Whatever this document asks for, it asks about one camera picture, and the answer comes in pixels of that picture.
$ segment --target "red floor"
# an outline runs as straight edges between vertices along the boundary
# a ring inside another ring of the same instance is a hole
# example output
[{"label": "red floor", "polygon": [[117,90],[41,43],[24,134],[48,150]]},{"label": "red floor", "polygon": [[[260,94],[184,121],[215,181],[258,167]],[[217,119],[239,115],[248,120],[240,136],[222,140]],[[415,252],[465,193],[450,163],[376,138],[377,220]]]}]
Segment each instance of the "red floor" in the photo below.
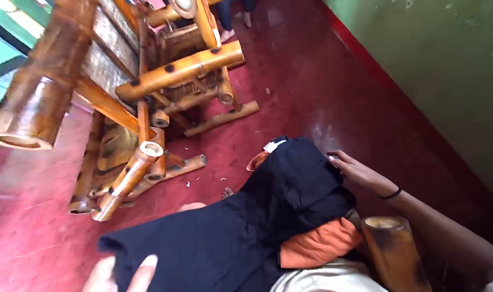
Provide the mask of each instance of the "red floor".
[{"label": "red floor", "polygon": [[[224,187],[243,185],[248,161],[283,134],[306,135],[321,150],[344,149],[493,242],[493,196],[406,97],[372,78],[319,7],[312,0],[262,0],[251,29],[234,19],[247,65],[230,73],[232,85],[243,102],[255,99],[261,110],[168,143],[185,158],[204,154],[208,165],[158,184],[109,222],[66,212],[89,114],[73,108],[52,151],[0,149],[0,291],[79,291],[102,256],[96,251],[101,234],[184,203],[216,202]],[[205,114],[216,109],[212,104]],[[362,216],[390,212],[347,186],[358,195]]]}]

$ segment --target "bamboo leg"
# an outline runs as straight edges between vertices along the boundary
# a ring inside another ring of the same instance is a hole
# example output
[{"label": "bamboo leg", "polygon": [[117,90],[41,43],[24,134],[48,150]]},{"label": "bamboo leg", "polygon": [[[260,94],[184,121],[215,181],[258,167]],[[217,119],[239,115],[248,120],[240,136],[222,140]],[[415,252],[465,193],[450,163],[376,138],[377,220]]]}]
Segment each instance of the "bamboo leg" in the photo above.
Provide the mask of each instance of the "bamboo leg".
[{"label": "bamboo leg", "polygon": [[137,106],[138,120],[139,120],[139,143],[149,141],[149,108],[147,103],[143,100],[139,101]]},{"label": "bamboo leg", "polygon": [[104,115],[94,111],[91,122],[90,136],[86,144],[84,158],[82,159],[81,171],[77,175],[77,184],[74,194],[68,204],[71,214],[91,213],[96,208],[96,202],[88,197],[91,190],[93,172],[99,158],[100,140],[104,128]]},{"label": "bamboo leg", "polygon": [[207,100],[210,100],[218,95],[218,88],[214,87],[207,91],[205,94],[195,94],[187,95],[182,97],[177,102],[172,102],[168,107],[164,108],[163,111],[167,115],[171,115],[176,112],[184,111],[192,107],[197,106]]},{"label": "bamboo leg", "polygon": [[198,155],[193,158],[185,160],[185,166],[184,167],[173,167],[171,169],[168,169],[167,172],[165,173],[165,179],[170,179],[173,177],[177,177],[179,175],[185,174],[189,171],[196,170],[198,168],[202,168],[207,164],[207,159],[205,156]]},{"label": "bamboo leg", "polygon": [[[155,130],[157,134],[151,141],[160,145],[162,149],[165,149],[164,130],[159,128],[153,128],[153,130]],[[147,169],[147,175],[144,177],[144,180],[159,181],[165,178],[165,158],[165,155],[160,156],[160,158]]]},{"label": "bamboo leg", "polygon": [[242,60],[244,57],[241,45],[239,41],[235,41],[220,48],[200,51],[142,74],[135,82],[118,86],[115,93],[125,102],[137,101],[146,94],[170,84]]},{"label": "bamboo leg", "polygon": [[151,117],[154,127],[166,128],[169,125],[169,116],[163,110],[157,110]]},{"label": "bamboo leg", "polygon": [[240,112],[232,111],[232,112],[228,112],[228,113],[217,114],[217,115],[211,117],[210,119],[208,119],[207,121],[204,121],[204,122],[198,124],[198,126],[192,128],[192,129],[185,130],[185,136],[191,137],[191,136],[197,135],[201,132],[204,132],[204,131],[210,130],[212,128],[221,126],[221,125],[226,124],[230,121],[245,117],[245,116],[247,116],[251,113],[254,113],[258,110],[259,110],[259,105],[257,104],[256,101],[251,101],[249,103],[245,103],[245,104],[243,104],[243,110],[242,111],[240,111]]},{"label": "bamboo leg", "polygon": [[[150,94],[157,102],[159,102],[163,107],[168,107],[172,102],[165,96],[161,95],[158,92],[151,92]],[[179,124],[183,129],[190,129],[191,128],[191,123],[184,117],[182,114],[178,112],[173,112],[168,115],[171,117],[174,122]]]},{"label": "bamboo leg", "polygon": [[57,0],[43,36],[0,101],[0,145],[52,149],[91,44],[94,0]]},{"label": "bamboo leg", "polygon": [[165,151],[165,159],[167,160],[167,165],[185,166],[185,161],[180,156],[172,154],[169,151]]},{"label": "bamboo leg", "polygon": [[218,100],[223,105],[231,104],[236,111],[240,112],[243,109],[243,105],[234,96],[232,85],[230,84],[230,77],[228,76],[227,67],[222,67],[221,74],[223,77],[223,81],[219,84]]},{"label": "bamboo leg", "polygon": [[[130,130],[133,134],[139,135],[139,122],[136,117],[129,113],[119,102],[113,99],[99,85],[87,77],[80,77],[77,81],[77,93],[97,111],[115,121],[122,127]],[[156,133],[149,130],[150,137]]]},{"label": "bamboo leg", "polygon": [[392,292],[430,292],[408,221],[401,217],[369,217],[361,229],[374,265]]},{"label": "bamboo leg", "polygon": [[[193,171],[199,168],[204,167],[207,164],[207,160],[204,155],[198,155],[193,158],[185,160],[184,167],[173,167],[167,170],[164,179],[169,179],[173,177],[177,177],[182,174],[186,174],[189,171]],[[144,180],[142,180],[139,185],[133,190],[133,192],[129,195],[129,197],[138,197],[140,194],[150,189],[153,185],[159,183],[161,179],[151,176],[146,176]]]},{"label": "bamboo leg", "polygon": [[157,143],[141,143],[126,168],[107,188],[108,193],[100,201],[100,210],[93,212],[92,218],[95,221],[109,220],[127,195],[144,178],[147,168],[162,155],[163,149]]}]

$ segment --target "person lying on floor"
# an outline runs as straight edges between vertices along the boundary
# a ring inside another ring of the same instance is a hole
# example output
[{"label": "person lying on floor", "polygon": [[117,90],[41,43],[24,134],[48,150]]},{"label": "person lying on floor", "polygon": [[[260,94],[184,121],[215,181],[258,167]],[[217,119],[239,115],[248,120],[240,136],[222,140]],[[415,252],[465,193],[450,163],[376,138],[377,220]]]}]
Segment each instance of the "person lying on floor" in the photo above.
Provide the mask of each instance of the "person lying on floor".
[{"label": "person lying on floor", "polygon": [[[413,197],[386,177],[366,167],[341,150],[330,151],[332,165],[342,174],[385,199],[400,216],[409,220],[414,233],[462,275],[477,284],[485,284],[483,291],[493,292],[493,245],[469,229],[432,209]],[[233,195],[227,188],[223,198]],[[182,206],[178,211],[202,208],[203,203]],[[133,277],[128,292],[146,292],[158,262],[156,255],[148,256]],[[102,259],[90,274],[83,291],[117,291],[112,280],[115,258]],[[284,274],[271,292],[292,291],[386,291],[370,278],[367,267],[360,262],[337,259],[317,269],[296,270]]]}]

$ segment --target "navy blue fabric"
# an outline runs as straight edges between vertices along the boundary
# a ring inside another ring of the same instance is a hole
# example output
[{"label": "navy blue fabric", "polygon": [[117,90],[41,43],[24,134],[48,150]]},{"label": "navy blue fabric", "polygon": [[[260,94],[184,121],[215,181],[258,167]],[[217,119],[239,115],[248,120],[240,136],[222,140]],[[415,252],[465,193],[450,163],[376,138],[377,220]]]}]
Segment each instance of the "navy blue fabric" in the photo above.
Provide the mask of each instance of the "navy blue fabric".
[{"label": "navy blue fabric", "polygon": [[159,258],[149,291],[269,291],[285,272],[282,242],[344,216],[355,199],[338,170],[306,138],[282,143],[233,196],[106,234],[126,291],[140,263]]}]

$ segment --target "bamboo pole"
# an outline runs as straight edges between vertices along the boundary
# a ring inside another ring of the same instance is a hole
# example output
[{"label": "bamboo pole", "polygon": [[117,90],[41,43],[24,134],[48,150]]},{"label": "bamboo pole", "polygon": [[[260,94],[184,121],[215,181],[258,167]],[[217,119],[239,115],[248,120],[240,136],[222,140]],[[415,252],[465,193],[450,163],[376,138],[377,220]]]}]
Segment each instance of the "bamboo pole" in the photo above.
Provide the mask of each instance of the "bamboo pole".
[{"label": "bamboo pole", "polygon": [[392,292],[430,292],[409,223],[401,217],[369,217],[361,229],[384,286]]},{"label": "bamboo pole", "polygon": [[218,93],[219,93],[218,88],[214,87],[208,90],[207,93],[205,94],[187,95],[182,97],[177,102],[172,102],[171,104],[169,104],[168,107],[164,108],[163,111],[167,115],[184,111],[216,97]]},{"label": "bamboo pole", "polygon": [[95,0],[57,0],[43,36],[0,102],[0,145],[52,149],[91,43]]},{"label": "bamboo pole", "polygon": [[165,173],[165,179],[170,179],[173,177],[177,177],[182,174],[186,174],[189,171],[196,170],[198,168],[202,168],[207,165],[207,159],[203,154],[195,156],[191,159],[185,160],[184,167],[172,167],[167,170]]},{"label": "bamboo pole", "polygon": [[170,84],[242,60],[244,57],[241,45],[239,41],[235,41],[220,48],[200,51],[142,74],[136,81],[118,86],[115,93],[125,102],[137,101]]},{"label": "bamboo pole", "polygon": [[75,185],[74,194],[68,204],[68,211],[71,214],[91,213],[96,208],[96,202],[88,197],[91,190],[93,172],[97,166],[99,158],[100,140],[102,139],[102,130],[104,128],[104,115],[98,111],[93,112],[91,121],[90,136],[84,157],[82,159],[81,170],[77,175],[77,184]]},{"label": "bamboo pole", "polygon": [[154,136],[149,136],[149,108],[147,103],[143,100],[139,101],[137,106],[138,120],[139,120],[139,143],[149,141]]},{"label": "bamboo pole", "polygon": [[[208,0],[209,6],[212,6],[216,3],[221,2],[222,0]],[[147,22],[151,27],[156,28],[161,26],[162,24],[167,23],[168,21],[175,21],[181,19],[181,15],[178,12],[174,11],[171,5],[167,5],[157,10],[151,11],[147,15]]]},{"label": "bamboo pole", "polygon": [[128,23],[129,27],[133,30],[136,35],[139,35],[139,24],[136,17],[133,15],[131,11],[131,7],[126,2],[126,0],[112,0],[113,3],[117,6],[117,8],[124,16],[124,19]]},{"label": "bamboo pole", "polygon": [[228,76],[228,69],[226,66],[223,66],[221,69],[221,74],[223,81],[219,84],[219,95],[218,100],[223,105],[232,105],[234,110],[241,111],[243,105],[239,102],[239,100],[234,96],[234,92],[232,90],[232,84],[230,84],[230,77]]},{"label": "bamboo pole", "polygon": [[129,160],[126,168],[107,187],[107,194],[100,201],[100,210],[92,213],[93,220],[109,220],[119,205],[144,178],[147,168],[162,155],[163,149],[157,143],[142,142],[136,150],[135,156]]},{"label": "bamboo pole", "polygon": [[201,37],[207,45],[207,48],[217,48],[218,41],[216,39],[216,34],[214,33],[214,30],[217,30],[217,27],[212,19],[209,4],[207,3],[207,0],[196,0],[196,3],[198,5],[198,11],[196,11],[194,22],[198,26]]},{"label": "bamboo pole", "polygon": [[146,56],[146,48],[147,48],[147,43],[148,43],[148,37],[147,37],[147,25],[146,22],[143,18],[140,18],[138,20],[139,22],[139,30],[140,30],[140,35],[139,35],[139,42],[140,42],[140,48],[139,48],[139,75],[142,75],[144,73],[147,73],[149,71],[149,68],[147,67],[147,56]]},{"label": "bamboo pole", "polygon": [[129,194],[129,198],[135,198],[138,197],[140,194],[145,192],[146,190],[150,189],[153,185],[159,183],[163,179],[170,179],[173,177],[177,177],[182,174],[186,174],[189,171],[193,171],[199,168],[204,167],[207,164],[207,160],[205,156],[198,155],[193,158],[185,160],[185,166],[184,167],[173,167],[165,173],[165,177],[160,178],[160,176],[156,174],[149,174],[147,175],[144,180],[142,180],[136,188]]},{"label": "bamboo pole", "polygon": [[167,165],[175,165],[178,167],[184,167],[185,166],[185,161],[183,158],[176,154],[172,154],[169,151],[165,151],[165,160],[167,162]]},{"label": "bamboo pole", "polygon": [[[108,118],[115,121],[122,127],[130,130],[133,134],[139,135],[139,122],[122,104],[113,99],[99,85],[87,77],[81,77],[77,81],[76,91],[81,95],[95,110],[103,113]],[[154,137],[155,132],[149,130],[149,135]]]},{"label": "bamboo pole", "polygon": [[251,113],[254,113],[259,110],[259,105],[257,104],[256,101],[251,101],[249,103],[243,104],[243,109],[241,111],[232,111],[228,113],[222,113],[222,114],[217,114],[211,118],[209,118],[207,121],[201,122],[198,124],[198,126],[185,130],[185,136],[191,137],[194,135],[197,135],[201,132],[210,130],[212,128],[221,126],[223,124],[226,124],[230,121],[236,120],[238,118],[245,117]]},{"label": "bamboo pole", "polygon": [[[152,142],[157,143],[162,147],[162,149],[165,149],[165,132],[163,129],[160,128],[153,128],[156,132],[156,136],[152,138]],[[147,174],[144,177],[144,180],[152,180],[152,181],[157,181],[165,178],[165,155],[160,156],[160,158],[151,164],[149,169],[147,169]]]}]

